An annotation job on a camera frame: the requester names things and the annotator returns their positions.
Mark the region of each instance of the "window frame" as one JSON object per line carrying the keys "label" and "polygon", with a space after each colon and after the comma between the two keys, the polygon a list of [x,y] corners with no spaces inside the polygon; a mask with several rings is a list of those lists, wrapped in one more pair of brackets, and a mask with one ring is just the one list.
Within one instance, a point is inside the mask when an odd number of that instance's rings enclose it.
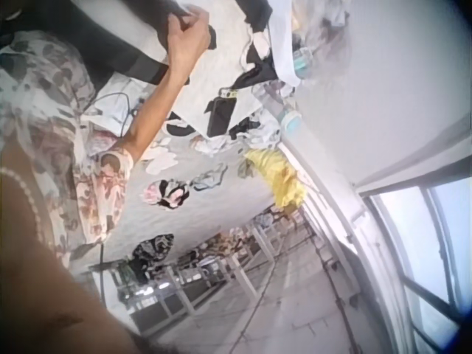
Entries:
{"label": "window frame", "polygon": [[[359,193],[367,208],[372,213],[384,236],[386,244],[389,247],[389,250],[395,261],[395,267],[400,275],[403,285],[429,303],[435,310],[440,312],[451,321],[457,323],[459,326],[465,321],[465,316],[460,314],[458,310],[458,299],[455,296],[455,294],[458,294],[457,291],[459,284],[457,282],[458,276],[456,263],[454,262],[454,250],[451,245],[451,238],[448,233],[448,227],[444,212],[442,210],[442,205],[439,201],[439,198],[437,197],[436,192],[434,191],[434,187],[472,177],[471,165],[472,156],[468,156],[464,159],[454,162],[453,164],[444,166],[439,170],[435,170],[423,176]],[[403,267],[408,268],[408,265],[405,266],[402,260],[408,260],[408,257],[401,256],[405,256],[406,251],[402,250],[402,242],[397,242],[397,245],[395,244],[394,240],[397,240],[400,235],[395,235],[395,223],[393,223],[391,220],[386,220],[389,218],[389,213],[383,203],[381,203],[381,201],[379,203],[380,194],[404,190],[411,187],[420,188],[426,203],[426,207],[428,208],[431,219],[433,220],[434,228],[436,230],[436,235],[440,245],[440,256],[442,258],[442,264],[445,270],[449,304],[415,282],[405,273]],[[431,339],[414,323],[413,318],[417,318],[417,313],[412,313],[412,311],[415,311],[415,309],[410,307],[409,316],[413,331],[416,332],[418,336],[421,337],[421,339],[431,347],[432,350],[440,353],[441,348],[439,345],[437,345],[433,339]]]}

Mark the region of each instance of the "window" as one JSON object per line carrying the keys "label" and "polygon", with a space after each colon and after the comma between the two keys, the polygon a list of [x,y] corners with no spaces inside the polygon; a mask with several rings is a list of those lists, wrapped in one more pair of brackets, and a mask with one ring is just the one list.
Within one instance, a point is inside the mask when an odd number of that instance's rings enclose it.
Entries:
{"label": "window", "polygon": [[405,275],[448,302],[440,245],[420,188],[383,193],[374,202],[382,209]]}
{"label": "window", "polygon": [[459,330],[459,326],[409,288],[405,288],[405,292],[412,309],[413,325],[432,339],[438,347],[446,347]]}
{"label": "window", "polygon": [[471,162],[361,194],[396,257],[419,353],[445,349],[472,309]]}
{"label": "window", "polygon": [[471,194],[471,178],[443,184],[431,191],[445,229],[454,298],[464,315],[472,307]]}

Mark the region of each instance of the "yellow cloth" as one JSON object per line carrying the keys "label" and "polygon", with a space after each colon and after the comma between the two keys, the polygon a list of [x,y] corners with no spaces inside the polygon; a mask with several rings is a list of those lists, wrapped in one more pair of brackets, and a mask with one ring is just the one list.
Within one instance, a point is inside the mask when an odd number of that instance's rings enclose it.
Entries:
{"label": "yellow cloth", "polygon": [[296,170],[279,151],[250,150],[245,157],[263,175],[274,192],[275,205],[279,208],[295,204],[298,208],[306,195],[303,184],[297,178]]}

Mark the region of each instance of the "white wall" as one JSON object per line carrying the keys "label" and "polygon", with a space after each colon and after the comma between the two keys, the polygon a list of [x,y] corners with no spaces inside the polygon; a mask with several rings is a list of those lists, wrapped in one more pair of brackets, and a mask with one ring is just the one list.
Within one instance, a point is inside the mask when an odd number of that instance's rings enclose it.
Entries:
{"label": "white wall", "polygon": [[404,159],[470,112],[470,31],[450,3],[353,0],[346,75],[298,90],[307,126],[349,181]]}
{"label": "white wall", "polygon": [[[350,66],[329,85],[297,90],[304,125],[283,141],[353,236],[395,349],[411,353],[403,286],[355,184],[412,155],[470,112],[470,33],[439,0],[354,0],[350,13]],[[470,153],[470,140],[462,141],[375,186]]]}

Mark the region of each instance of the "person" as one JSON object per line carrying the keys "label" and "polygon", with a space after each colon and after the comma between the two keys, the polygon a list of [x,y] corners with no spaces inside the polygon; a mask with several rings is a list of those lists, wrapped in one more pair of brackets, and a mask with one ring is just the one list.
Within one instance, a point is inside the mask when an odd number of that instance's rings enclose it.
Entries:
{"label": "person", "polygon": [[17,32],[0,50],[2,165],[16,171],[38,205],[44,242],[64,264],[104,242],[116,226],[134,163],[161,128],[197,60],[209,46],[209,15],[169,17],[169,69],[126,134],[89,157],[92,134],[80,115],[94,89],[78,52],[41,31]]}
{"label": "person", "polygon": [[[15,34],[0,51],[1,322],[8,353],[149,349],[74,281],[47,243],[58,230],[66,231],[64,251],[71,235],[101,242],[118,221],[133,164],[208,48],[208,13],[189,10],[185,30],[169,17],[163,81],[115,146],[91,158],[81,155],[79,116],[93,90],[77,52],[37,31]],[[44,194],[49,185],[56,189]]]}

